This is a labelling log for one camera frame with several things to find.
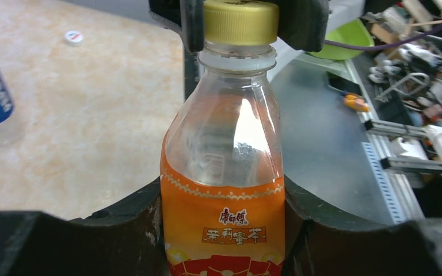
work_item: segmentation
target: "yellow bottle cap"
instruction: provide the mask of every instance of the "yellow bottle cap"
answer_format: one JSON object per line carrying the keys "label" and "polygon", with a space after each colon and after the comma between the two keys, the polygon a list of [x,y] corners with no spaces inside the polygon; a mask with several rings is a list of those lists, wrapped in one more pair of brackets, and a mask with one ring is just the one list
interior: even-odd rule
{"label": "yellow bottle cap", "polygon": [[204,1],[205,39],[239,46],[266,45],[277,40],[279,7],[252,0]]}

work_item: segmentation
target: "beige floor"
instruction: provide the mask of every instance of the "beige floor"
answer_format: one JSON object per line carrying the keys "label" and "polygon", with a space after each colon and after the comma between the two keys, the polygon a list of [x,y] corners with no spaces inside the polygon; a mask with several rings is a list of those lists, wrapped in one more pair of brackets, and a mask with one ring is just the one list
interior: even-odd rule
{"label": "beige floor", "polygon": [[[63,42],[69,30],[81,47]],[[85,217],[158,175],[183,98],[175,33],[56,0],[0,0],[0,69],[25,127],[0,149],[0,210]]]}

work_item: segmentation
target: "black phone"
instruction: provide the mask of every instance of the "black phone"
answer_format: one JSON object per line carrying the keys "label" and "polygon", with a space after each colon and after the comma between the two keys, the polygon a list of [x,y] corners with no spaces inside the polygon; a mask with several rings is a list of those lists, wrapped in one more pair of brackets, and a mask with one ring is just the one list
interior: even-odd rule
{"label": "black phone", "polygon": [[360,96],[362,95],[360,85],[357,83],[354,83],[351,80],[349,81],[331,72],[326,72],[326,75],[328,77],[328,85],[331,88],[340,91],[347,91]]}

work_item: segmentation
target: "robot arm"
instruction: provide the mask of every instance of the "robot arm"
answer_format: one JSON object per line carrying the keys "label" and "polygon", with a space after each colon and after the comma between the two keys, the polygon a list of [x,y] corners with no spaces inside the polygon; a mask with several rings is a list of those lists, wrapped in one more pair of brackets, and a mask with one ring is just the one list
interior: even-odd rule
{"label": "robot arm", "polygon": [[[380,12],[392,0],[263,0],[280,8],[279,37],[295,50],[318,52],[326,32],[360,17]],[[204,47],[203,0],[149,0],[150,14],[177,32],[188,52]]]}

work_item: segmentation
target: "cable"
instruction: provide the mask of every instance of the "cable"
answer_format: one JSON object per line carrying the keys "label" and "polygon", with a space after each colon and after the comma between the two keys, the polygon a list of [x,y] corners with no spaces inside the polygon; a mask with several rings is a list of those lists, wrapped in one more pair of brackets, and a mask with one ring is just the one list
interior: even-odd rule
{"label": "cable", "polygon": [[410,42],[416,41],[418,39],[422,39],[422,38],[424,38],[426,36],[435,34],[435,33],[439,32],[441,30],[442,30],[442,23],[438,24],[432,30],[429,30],[427,32],[419,34],[418,36],[411,37],[410,39],[402,40],[400,42],[391,43],[391,44],[373,46],[373,47],[349,45],[349,44],[339,43],[339,42],[329,41],[329,40],[325,40],[325,44],[333,45],[333,46],[338,46],[338,47],[346,48],[346,49],[358,50],[358,51],[380,51],[380,50],[385,50],[385,49],[390,49],[390,48],[398,47],[398,46],[401,46],[403,44],[410,43]]}

